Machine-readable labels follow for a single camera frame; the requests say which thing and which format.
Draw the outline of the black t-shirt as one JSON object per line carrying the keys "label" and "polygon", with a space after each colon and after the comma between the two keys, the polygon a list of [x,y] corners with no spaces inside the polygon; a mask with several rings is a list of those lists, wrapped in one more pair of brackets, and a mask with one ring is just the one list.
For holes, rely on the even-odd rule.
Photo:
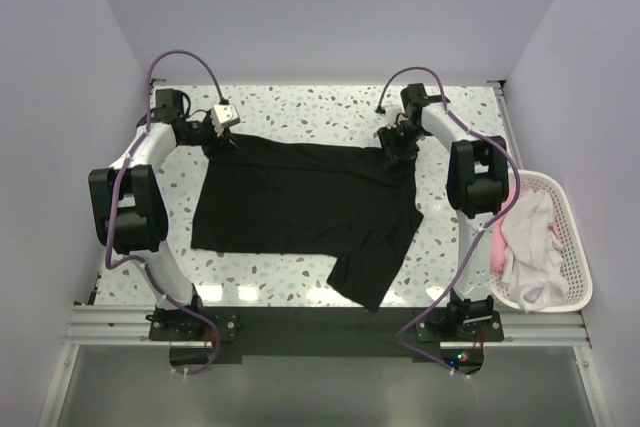
{"label": "black t-shirt", "polygon": [[192,248],[331,256],[328,285],[377,311],[423,220],[414,162],[389,167],[378,147],[235,141],[209,159]]}

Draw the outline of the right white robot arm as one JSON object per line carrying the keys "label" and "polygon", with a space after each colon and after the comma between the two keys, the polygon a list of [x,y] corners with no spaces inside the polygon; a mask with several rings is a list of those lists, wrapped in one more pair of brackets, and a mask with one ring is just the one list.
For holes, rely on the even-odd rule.
{"label": "right white robot arm", "polygon": [[467,126],[449,107],[444,94],[429,95],[422,84],[401,90],[400,106],[378,105],[386,125],[377,136],[390,166],[417,158],[418,140],[436,138],[449,153],[446,196],[458,220],[458,268],[443,294],[444,307],[420,321],[439,336],[469,339],[491,321],[490,286],[493,229],[510,192],[508,153],[500,136],[486,137]]}

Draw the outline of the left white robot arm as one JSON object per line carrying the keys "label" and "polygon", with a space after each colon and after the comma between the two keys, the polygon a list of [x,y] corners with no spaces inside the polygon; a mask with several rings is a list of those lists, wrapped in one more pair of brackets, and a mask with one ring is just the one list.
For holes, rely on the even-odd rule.
{"label": "left white robot arm", "polygon": [[240,116],[221,99],[201,119],[193,119],[188,96],[177,89],[157,90],[155,101],[125,152],[109,167],[89,173],[94,225],[105,247],[104,267],[134,265],[150,286],[156,308],[175,311],[173,329],[185,339],[196,339],[206,330],[207,315],[168,245],[169,216],[156,174],[179,147],[232,146],[230,128],[240,123]]}

